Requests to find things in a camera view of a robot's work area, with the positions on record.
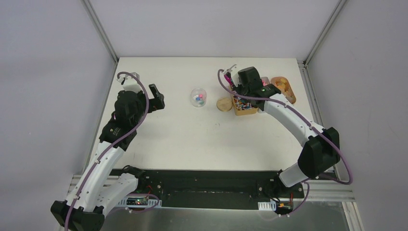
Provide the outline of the magenta plastic scoop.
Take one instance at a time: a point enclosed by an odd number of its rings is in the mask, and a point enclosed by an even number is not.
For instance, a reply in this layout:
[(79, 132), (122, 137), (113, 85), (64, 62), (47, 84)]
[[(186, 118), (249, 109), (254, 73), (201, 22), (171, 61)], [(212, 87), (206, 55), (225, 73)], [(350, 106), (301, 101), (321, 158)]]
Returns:
[(226, 73), (224, 74), (224, 79), (228, 82), (228, 84), (229, 84), (230, 86), (234, 85), (234, 83), (233, 83), (233, 81), (232, 81), (232, 78), (231, 78), (231, 75), (230, 75), (229, 72), (226, 72)]

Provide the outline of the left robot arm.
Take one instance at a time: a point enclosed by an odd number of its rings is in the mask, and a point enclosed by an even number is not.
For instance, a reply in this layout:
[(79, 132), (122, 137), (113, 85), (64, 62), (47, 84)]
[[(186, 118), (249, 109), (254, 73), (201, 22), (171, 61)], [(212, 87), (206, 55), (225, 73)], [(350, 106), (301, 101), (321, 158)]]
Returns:
[(114, 111), (103, 127), (97, 149), (78, 184), (63, 201), (54, 201), (51, 213), (66, 231), (99, 231), (111, 210), (129, 193), (142, 194), (144, 173), (123, 173), (106, 189), (105, 181), (137, 135), (146, 115), (165, 107), (164, 95), (150, 84), (150, 99), (144, 87), (124, 87), (117, 95)]

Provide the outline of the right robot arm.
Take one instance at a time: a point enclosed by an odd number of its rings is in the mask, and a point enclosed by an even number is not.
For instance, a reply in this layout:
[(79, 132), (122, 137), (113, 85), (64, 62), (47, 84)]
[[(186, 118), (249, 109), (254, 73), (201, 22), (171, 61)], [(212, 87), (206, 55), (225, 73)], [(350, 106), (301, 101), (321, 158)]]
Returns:
[(291, 193), (295, 184), (318, 177), (340, 161), (339, 133), (307, 119), (274, 84), (265, 85), (255, 67), (223, 73), (232, 89), (252, 106), (277, 119), (302, 146), (297, 162), (278, 174), (273, 191), (279, 197)]

